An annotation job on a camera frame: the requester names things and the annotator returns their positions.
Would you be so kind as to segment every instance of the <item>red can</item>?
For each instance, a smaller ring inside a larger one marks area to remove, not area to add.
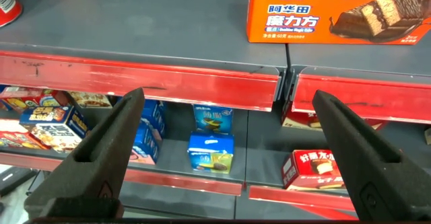
[[[21,12],[22,5],[18,0],[0,0],[0,27],[14,21]]]

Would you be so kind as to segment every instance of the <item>red shelf edge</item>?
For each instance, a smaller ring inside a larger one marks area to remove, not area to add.
[[[292,111],[315,113],[311,102],[318,89],[333,94],[362,118],[431,124],[431,112],[423,110],[431,104],[431,84],[300,73]]]
[[[53,171],[61,163],[61,160],[0,152],[0,163],[18,167]],[[184,188],[187,190],[229,194],[234,196],[240,196],[242,192],[242,184],[240,183],[223,182],[205,178],[193,178],[173,174],[161,174],[131,168],[127,169],[124,180],[140,184],[169,186],[173,188]]]
[[[355,211],[350,198],[330,194],[291,191],[268,186],[250,186],[248,197],[254,200],[267,200],[309,207]]]
[[[0,83],[270,112],[278,75],[0,51]]]

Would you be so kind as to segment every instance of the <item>orange snack box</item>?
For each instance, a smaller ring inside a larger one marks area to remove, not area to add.
[[[250,42],[415,44],[431,0],[250,0]]]

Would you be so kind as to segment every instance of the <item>biscuit box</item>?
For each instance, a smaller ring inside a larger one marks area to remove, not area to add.
[[[287,190],[345,188],[331,150],[295,150],[281,169]]]
[[[112,104],[105,95],[76,91],[68,93],[81,108],[112,108]]]
[[[6,87],[0,99],[21,113],[34,106],[68,106],[69,100],[62,91],[31,87]]]
[[[159,105],[160,103],[157,100],[145,100],[141,120],[148,124],[157,142],[161,143],[166,132],[166,125],[163,111]]]
[[[21,115],[20,125],[59,153],[71,152],[90,132],[73,106],[28,108]]]
[[[234,137],[192,133],[187,152],[193,170],[228,174],[234,157]]]
[[[145,122],[139,123],[129,161],[156,164],[159,150],[159,145],[149,126]]]
[[[50,149],[20,125],[19,120],[0,119],[0,147]]]
[[[431,0],[249,0],[250,42],[416,44]]]
[[[197,130],[208,133],[229,134],[234,111],[219,106],[193,105]]]
[[[374,130],[382,129],[387,120],[364,119]],[[321,123],[315,113],[293,112],[292,103],[286,102],[281,118],[282,126],[322,131]]]

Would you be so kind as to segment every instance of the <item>blue snack box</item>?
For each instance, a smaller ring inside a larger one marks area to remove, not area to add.
[[[159,154],[159,145],[154,138],[150,127],[139,123],[130,161],[137,163],[156,164]]]
[[[228,174],[234,157],[234,137],[192,133],[187,152],[194,170]]]
[[[166,126],[163,112],[161,111],[157,100],[145,100],[141,120],[148,124],[154,137],[160,143],[164,137]]]
[[[90,133],[73,106],[39,106],[25,109],[20,125],[59,153],[72,151]]]
[[[219,106],[193,105],[197,130],[208,133],[229,134],[234,111]]]

